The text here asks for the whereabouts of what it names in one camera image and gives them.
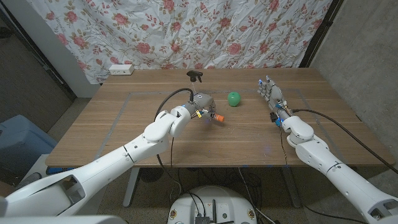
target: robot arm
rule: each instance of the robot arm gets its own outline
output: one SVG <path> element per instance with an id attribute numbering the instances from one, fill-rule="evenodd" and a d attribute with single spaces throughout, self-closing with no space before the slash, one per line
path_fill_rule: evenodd
<path id="1" fill-rule="evenodd" d="M 290 133 L 287 142 L 301 161 L 325 175 L 369 223 L 398 222 L 398 198 L 380 191 L 335 157 L 311 126 L 292 114 L 274 81 L 267 77 L 259 86 L 272 110 L 272 122 Z"/>
<path id="2" fill-rule="evenodd" d="M 6 198 L 5 217 L 73 215 L 106 184 L 135 163 L 169 147 L 168 134 L 179 137 L 193 114 L 215 113 L 213 98 L 204 93 L 193 101 L 160 112 L 155 121 L 131 142 L 99 159 L 70 171 L 35 181 Z"/>

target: floral curtain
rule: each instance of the floral curtain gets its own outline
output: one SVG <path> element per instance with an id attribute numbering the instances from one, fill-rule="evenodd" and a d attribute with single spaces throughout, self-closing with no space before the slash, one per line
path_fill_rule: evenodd
<path id="1" fill-rule="evenodd" d="M 298 67 L 331 0 L 28 0 L 90 83 L 135 69 Z"/>

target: orange cap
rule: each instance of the orange cap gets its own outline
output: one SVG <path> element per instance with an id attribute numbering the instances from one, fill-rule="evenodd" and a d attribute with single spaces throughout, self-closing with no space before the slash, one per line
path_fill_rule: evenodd
<path id="1" fill-rule="evenodd" d="M 219 122 L 224 122 L 224 116 L 221 116 L 218 114 L 214 114 L 214 119 L 216 119 L 216 121 L 219 121 Z"/>

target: wooden table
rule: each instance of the wooden table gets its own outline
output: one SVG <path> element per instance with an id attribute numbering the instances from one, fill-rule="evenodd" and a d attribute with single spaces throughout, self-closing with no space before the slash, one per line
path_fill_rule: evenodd
<path id="1" fill-rule="evenodd" d="M 264 167 L 303 166 L 283 133 L 269 119 L 270 109 L 256 92 L 258 79 L 269 75 L 282 89 L 291 108 L 306 108 L 335 118 L 360 140 L 389 163 L 394 159 L 375 135 L 315 70 L 310 68 L 216 69 L 203 72 L 203 83 L 196 91 L 215 99 L 217 112 L 224 123 L 206 122 L 195 118 L 183 134 L 175 139 L 172 162 L 174 167 Z M 163 99 L 179 88 L 192 88 L 188 70 L 136 70 L 130 76 L 110 76 L 87 104 L 70 129 L 48 156 L 50 167 L 79 167 L 98 156 L 116 149 L 140 135 L 153 122 Z M 241 94 L 237 107 L 230 107 L 227 95 Z M 164 106 L 171 110 L 187 102 L 188 93 L 171 98 Z M 335 124 L 314 114 L 297 113 L 310 124 L 315 134 L 325 140 L 331 152 L 349 165 L 381 164 L 368 151 Z M 170 165 L 170 149 L 160 155 Z M 138 167 L 158 167 L 157 158 L 150 157 Z"/>

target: spray trigger head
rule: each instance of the spray trigger head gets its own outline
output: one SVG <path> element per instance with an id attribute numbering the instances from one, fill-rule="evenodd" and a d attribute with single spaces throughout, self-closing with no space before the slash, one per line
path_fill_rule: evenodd
<path id="1" fill-rule="evenodd" d="M 191 82 L 196 82 L 197 78 L 199 79 L 199 82 L 201 82 L 201 76 L 203 75 L 203 72 L 198 72 L 194 70 L 190 70 L 187 75 L 190 77 Z"/>

